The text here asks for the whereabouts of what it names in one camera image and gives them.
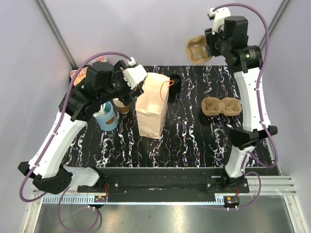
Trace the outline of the beige paper takeout bag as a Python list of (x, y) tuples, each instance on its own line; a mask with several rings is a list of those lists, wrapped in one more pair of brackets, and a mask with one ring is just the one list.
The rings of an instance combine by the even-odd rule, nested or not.
[(149, 72), (135, 104), (139, 135), (159, 139), (168, 109), (170, 87), (175, 83), (169, 77)]

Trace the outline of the brown pulp cup carrier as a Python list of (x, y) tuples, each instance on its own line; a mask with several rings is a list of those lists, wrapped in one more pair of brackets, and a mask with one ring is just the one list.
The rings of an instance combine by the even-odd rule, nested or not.
[(186, 44), (186, 54), (189, 61), (195, 65), (208, 62), (211, 59), (207, 51), (207, 41), (204, 35), (190, 39)]

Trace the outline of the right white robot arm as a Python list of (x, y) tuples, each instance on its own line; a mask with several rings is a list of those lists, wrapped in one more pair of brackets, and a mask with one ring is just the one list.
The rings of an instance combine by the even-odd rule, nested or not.
[(238, 178), (244, 176), (245, 159), (262, 139), (277, 134), (267, 116), (263, 89), (262, 52), (257, 45), (248, 45), (248, 20), (243, 16), (231, 16), (228, 11), (216, 12), (209, 17), (213, 27), (205, 31), (207, 50), (211, 56), (223, 56), (238, 84), (242, 102), (243, 122), (240, 129), (229, 133), (232, 150), (225, 166), (226, 177), (221, 188), (232, 192), (238, 187)]

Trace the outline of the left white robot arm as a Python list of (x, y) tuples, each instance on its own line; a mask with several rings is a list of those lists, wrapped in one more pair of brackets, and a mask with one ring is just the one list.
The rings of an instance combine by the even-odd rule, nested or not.
[(95, 62), (86, 76), (59, 105), (54, 126), (37, 154), (21, 162), (19, 171), (33, 180), (40, 191), (59, 194), (66, 188), (81, 186), (94, 192), (104, 189), (106, 176), (95, 167), (70, 167), (61, 164), (73, 139), (101, 106), (115, 98), (128, 105), (143, 93), (140, 83), (147, 77), (142, 65), (123, 60), (115, 65)]

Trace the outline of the stack of paper coffee cups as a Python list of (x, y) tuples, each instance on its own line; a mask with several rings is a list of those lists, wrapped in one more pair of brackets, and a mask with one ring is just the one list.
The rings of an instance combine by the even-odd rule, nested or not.
[(130, 111), (130, 106), (124, 105), (118, 98), (113, 99), (113, 103), (121, 114), (127, 114)]

